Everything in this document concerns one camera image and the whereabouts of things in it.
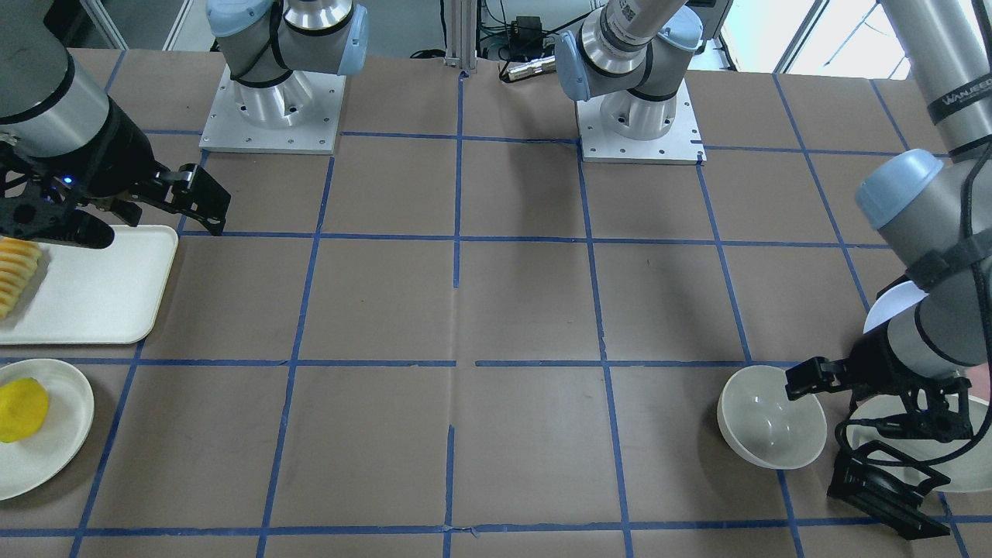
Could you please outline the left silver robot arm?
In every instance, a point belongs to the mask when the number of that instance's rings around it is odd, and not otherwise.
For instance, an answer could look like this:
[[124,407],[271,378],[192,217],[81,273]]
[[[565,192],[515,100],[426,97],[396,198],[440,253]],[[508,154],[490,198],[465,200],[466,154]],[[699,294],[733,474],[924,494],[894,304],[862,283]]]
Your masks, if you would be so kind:
[[[963,375],[990,360],[990,3],[974,1],[971,15],[956,1],[885,1],[883,10],[952,163],[908,150],[855,200],[925,297],[864,333],[845,360],[791,368],[787,395],[895,395],[904,412],[875,421],[879,434],[973,446],[990,428],[989,419],[973,426]],[[561,88],[577,102],[616,98],[620,135],[657,138],[666,125],[647,117],[649,106],[672,105],[700,39],[683,1],[610,1],[556,39]]]

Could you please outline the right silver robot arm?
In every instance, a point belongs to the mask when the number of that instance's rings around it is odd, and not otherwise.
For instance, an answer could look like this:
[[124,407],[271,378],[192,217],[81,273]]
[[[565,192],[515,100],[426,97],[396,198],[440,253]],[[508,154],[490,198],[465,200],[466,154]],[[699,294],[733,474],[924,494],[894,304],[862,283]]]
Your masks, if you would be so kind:
[[[364,66],[368,11],[354,1],[209,1],[205,14],[251,125],[304,121],[315,107],[305,74]],[[4,237],[103,250],[115,234],[86,205],[128,226],[153,206],[221,236],[230,202],[198,164],[159,163],[137,124],[43,22],[2,3]]]

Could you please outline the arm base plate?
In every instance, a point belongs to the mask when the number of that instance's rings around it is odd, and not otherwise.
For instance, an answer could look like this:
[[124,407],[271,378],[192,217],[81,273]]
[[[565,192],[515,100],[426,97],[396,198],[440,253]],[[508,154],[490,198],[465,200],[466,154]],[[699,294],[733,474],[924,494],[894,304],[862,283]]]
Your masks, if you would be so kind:
[[199,147],[212,153],[336,152],[347,78],[295,71],[272,88],[248,88],[223,74]]
[[708,159],[685,81],[662,102],[618,91],[575,103],[575,115],[585,162],[697,165]]

